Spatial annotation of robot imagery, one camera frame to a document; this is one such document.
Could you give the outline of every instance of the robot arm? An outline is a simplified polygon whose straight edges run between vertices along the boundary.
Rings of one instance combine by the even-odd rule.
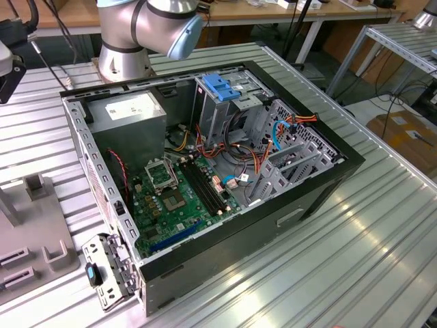
[[[203,26],[197,0],[98,0],[102,27],[100,74],[107,81],[151,74],[145,48],[171,59],[193,51]]]

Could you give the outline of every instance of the blue drive bracket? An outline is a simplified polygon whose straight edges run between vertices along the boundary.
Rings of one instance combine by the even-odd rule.
[[[228,81],[218,74],[208,74],[203,76],[203,82],[214,92],[220,101],[228,101],[239,98],[241,93],[232,89]]]

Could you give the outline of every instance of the chip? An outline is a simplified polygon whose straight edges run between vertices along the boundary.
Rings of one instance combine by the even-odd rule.
[[[164,192],[161,200],[169,212],[186,205],[184,197],[177,189]]]

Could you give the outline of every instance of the label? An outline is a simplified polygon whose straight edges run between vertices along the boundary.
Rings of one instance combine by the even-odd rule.
[[[398,125],[402,125],[402,124],[407,124],[408,122],[405,121],[405,119],[401,116],[394,116],[391,118],[393,121],[395,121],[396,124]]]
[[[417,139],[416,135],[421,135],[419,132],[415,131],[415,130],[409,130],[409,131],[405,131],[408,133],[408,135],[413,138],[413,139]]]
[[[133,99],[108,104],[106,110],[113,121],[141,114],[152,117],[155,103],[148,94],[142,94]]]
[[[243,182],[247,182],[247,181],[249,180],[249,175],[243,173],[243,174],[240,176],[240,180],[243,181]]]

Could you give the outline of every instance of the power cable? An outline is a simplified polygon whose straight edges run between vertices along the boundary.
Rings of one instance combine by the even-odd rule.
[[[36,53],[38,54],[38,56],[40,56],[40,59],[42,60],[42,62],[44,63],[44,65],[48,68],[48,70],[50,70],[50,73],[52,73],[52,75],[55,77],[56,81],[60,84],[60,86],[63,87],[63,89],[65,91],[67,91],[67,87],[61,82],[61,80],[59,80],[59,77],[57,77],[57,75],[55,74],[55,72],[53,71],[53,69],[47,64],[46,59],[44,58],[44,56],[41,53],[41,49],[40,47],[36,44],[35,41],[31,41],[30,42],[33,46],[33,48],[35,49]]]

